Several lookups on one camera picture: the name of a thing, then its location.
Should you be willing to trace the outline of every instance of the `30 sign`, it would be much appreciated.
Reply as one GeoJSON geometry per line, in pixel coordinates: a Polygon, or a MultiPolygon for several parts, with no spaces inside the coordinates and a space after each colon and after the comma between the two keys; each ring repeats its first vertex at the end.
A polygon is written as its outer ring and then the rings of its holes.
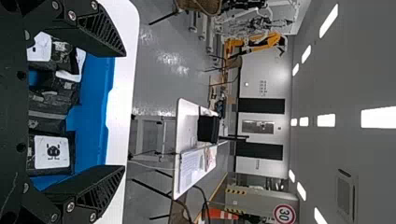
{"type": "Polygon", "coordinates": [[[274,218],[279,224],[294,224],[296,212],[287,204],[280,204],[274,209],[274,218]]]}

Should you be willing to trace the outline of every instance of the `air vent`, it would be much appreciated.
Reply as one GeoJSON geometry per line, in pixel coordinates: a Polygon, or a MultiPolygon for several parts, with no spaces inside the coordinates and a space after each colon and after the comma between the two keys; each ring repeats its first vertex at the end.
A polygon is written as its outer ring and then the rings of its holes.
{"type": "Polygon", "coordinates": [[[339,169],[336,183],[337,212],[349,224],[358,223],[358,178],[339,169]]]}
{"type": "Polygon", "coordinates": [[[98,13],[78,18],[78,27],[122,55],[126,54],[120,35],[102,6],[99,5],[98,13]]]}

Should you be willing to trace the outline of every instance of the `desk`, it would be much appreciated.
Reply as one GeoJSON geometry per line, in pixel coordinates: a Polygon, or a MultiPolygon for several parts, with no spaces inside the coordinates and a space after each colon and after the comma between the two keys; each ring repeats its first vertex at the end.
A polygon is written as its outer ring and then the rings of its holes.
{"type": "MultiPolygon", "coordinates": [[[[209,109],[203,108],[199,105],[191,103],[184,99],[177,100],[177,120],[176,120],[176,145],[175,145],[175,171],[173,177],[173,194],[172,197],[176,200],[183,193],[185,193],[189,188],[179,190],[179,178],[180,178],[180,154],[191,150],[193,148],[204,151],[209,148],[212,155],[217,155],[218,145],[212,145],[209,143],[198,142],[198,118],[199,115],[210,115],[218,116],[218,113],[210,111],[209,109]]],[[[205,175],[210,173],[216,168],[216,163],[209,166],[207,171],[202,171],[192,180],[190,188],[195,185],[200,179],[205,175]]]]}
{"type": "MultiPolygon", "coordinates": [[[[114,68],[113,89],[108,95],[106,126],[108,142],[106,164],[127,165],[132,99],[134,94],[134,70],[140,19],[137,9],[129,0],[98,0],[116,25],[127,57],[117,58],[114,68]]],[[[125,175],[116,195],[97,224],[122,224],[125,194],[125,175]]]]}

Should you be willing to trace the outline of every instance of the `ceiling light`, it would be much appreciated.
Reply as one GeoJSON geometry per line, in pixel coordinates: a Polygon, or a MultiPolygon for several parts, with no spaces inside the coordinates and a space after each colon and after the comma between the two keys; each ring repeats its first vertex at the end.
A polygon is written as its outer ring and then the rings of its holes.
{"type": "Polygon", "coordinates": [[[300,126],[308,127],[309,126],[309,117],[300,118],[300,126]]]}
{"type": "Polygon", "coordinates": [[[303,188],[303,185],[300,184],[300,182],[297,183],[297,191],[300,194],[301,198],[306,201],[306,191],[303,188]]]}
{"type": "Polygon", "coordinates": [[[295,76],[295,75],[298,73],[299,70],[300,70],[300,64],[297,63],[297,64],[294,66],[294,68],[293,68],[293,76],[295,76]]]}
{"type": "Polygon", "coordinates": [[[291,180],[291,182],[296,182],[296,175],[294,174],[294,172],[292,170],[289,170],[289,178],[291,180]]]}
{"type": "Polygon", "coordinates": [[[302,63],[305,63],[305,61],[308,59],[309,55],[311,55],[311,50],[312,50],[311,46],[308,46],[306,48],[306,50],[304,51],[303,56],[301,56],[301,62],[302,63]]]}
{"type": "Polygon", "coordinates": [[[315,208],[314,217],[315,217],[315,221],[318,224],[327,224],[326,219],[324,219],[323,215],[319,212],[317,208],[315,208]]]}
{"type": "Polygon", "coordinates": [[[361,127],[396,129],[396,106],[362,110],[361,127]]]}
{"type": "Polygon", "coordinates": [[[335,114],[319,115],[318,127],[335,127],[335,114]]]}
{"type": "Polygon", "coordinates": [[[298,120],[297,120],[297,119],[292,119],[292,120],[290,121],[290,125],[293,126],[293,127],[297,126],[297,123],[298,123],[298,120]]]}
{"type": "Polygon", "coordinates": [[[337,19],[337,17],[338,17],[338,4],[335,5],[335,7],[332,9],[332,12],[327,17],[326,21],[324,21],[323,24],[321,25],[319,31],[319,38],[322,38],[326,34],[326,32],[332,26],[332,23],[335,21],[335,19],[337,19]]]}

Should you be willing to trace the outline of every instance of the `bolt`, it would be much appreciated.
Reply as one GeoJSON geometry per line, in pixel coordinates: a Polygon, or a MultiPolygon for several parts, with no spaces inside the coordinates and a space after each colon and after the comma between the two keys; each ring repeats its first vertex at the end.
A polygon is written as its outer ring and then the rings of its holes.
{"type": "Polygon", "coordinates": [[[53,7],[53,9],[58,10],[58,9],[59,9],[59,4],[58,4],[58,2],[52,1],[52,7],[53,7]]]}
{"type": "Polygon", "coordinates": [[[69,15],[69,19],[70,19],[71,21],[75,21],[76,18],[77,18],[76,12],[74,12],[74,11],[69,11],[69,12],[68,12],[68,15],[69,15]]]}
{"type": "Polygon", "coordinates": [[[69,203],[66,207],[66,212],[71,213],[75,208],[75,204],[73,202],[69,203]]]}
{"type": "Polygon", "coordinates": [[[92,213],[90,215],[90,222],[94,222],[96,220],[96,213],[92,213]]]}
{"type": "Polygon", "coordinates": [[[58,219],[58,214],[56,213],[52,214],[52,217],[50,217],[51,222],[56,222],[57,219],[58,219]]]}
{"type": "Polygon", "coordinates": [[[91,1],[91,7],[93,8],[93,10],[98,9],[98,4],[95,1],[91,1]]]}
{"type": "Polygon", "coordinates": [[[27,183],[23,184],[23,193],[26,193],[29,190],[29,185],[27,183]]]}
{"type": "Polygon", "coordinates": [[[30,39],[30,34],[27,30],[25,30],[25,40],[29,40],[30,39]]]}

